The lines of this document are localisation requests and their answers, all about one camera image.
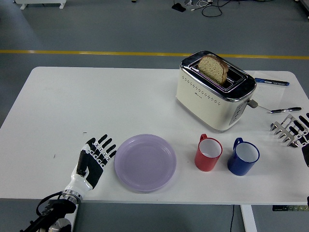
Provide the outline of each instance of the red mug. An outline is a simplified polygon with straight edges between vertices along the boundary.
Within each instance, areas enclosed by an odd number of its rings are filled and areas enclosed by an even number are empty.
[[[222,145],[218,140],[209,138],[206,134],[202,134],[194,159],[196,167],[204,172],[211,171],[221,156],[222,151]]]

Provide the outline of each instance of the toaster control panel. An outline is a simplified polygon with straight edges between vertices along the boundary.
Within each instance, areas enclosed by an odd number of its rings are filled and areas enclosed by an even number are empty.
[[[236,108],[229,125],[233,124],[240,118],[240,116],[242,115],[243,111],[246,108],[246,105],[247,102],[245,101]]]

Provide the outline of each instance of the yellow floor line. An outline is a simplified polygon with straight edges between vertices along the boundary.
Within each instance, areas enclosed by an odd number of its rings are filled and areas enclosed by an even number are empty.
[[[53,51],[53,50],[0,50],[2,54],[62,54],[62,55],[113,55],[113,56],[164,56],[187,57],[191,53],[167,52],[100,52],[100,51]],[[309,56],[274,56],[274,55],[241,55],[217,54],[223,58],[262,58],[262,59],[309,59]]]

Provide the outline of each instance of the pen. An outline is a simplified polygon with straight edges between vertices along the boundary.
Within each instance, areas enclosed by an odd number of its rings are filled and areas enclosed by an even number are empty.
[[[268,80],[268,79],[262,79],[262,78],[255,78],[256,82],[259,83],[267,83],[267,84],[273,84],[273,85],[279,85],[279,86],[288,86],[290,83],[286,81],[275,81],[275,80]]]
[[[292,108],[288,108],[288,109],[271,110],[271,111],[268,111],[267,113],[275,114],[275,113],[282,113],[282,112],[289,112],[289,111],[299,111],[299,110],[301,110],[300,107],[292,107]]]

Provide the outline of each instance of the toaster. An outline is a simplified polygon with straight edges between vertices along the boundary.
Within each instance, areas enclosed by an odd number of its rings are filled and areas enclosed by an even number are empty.
[[[227,64],[227,79],[222,86],[198,70],[198,63],[205,55]],[[255,79],[243,70],[212,52],[199,51],[180,64],[176,98],[206,124],[225,131],[238,122],[255,88]]]

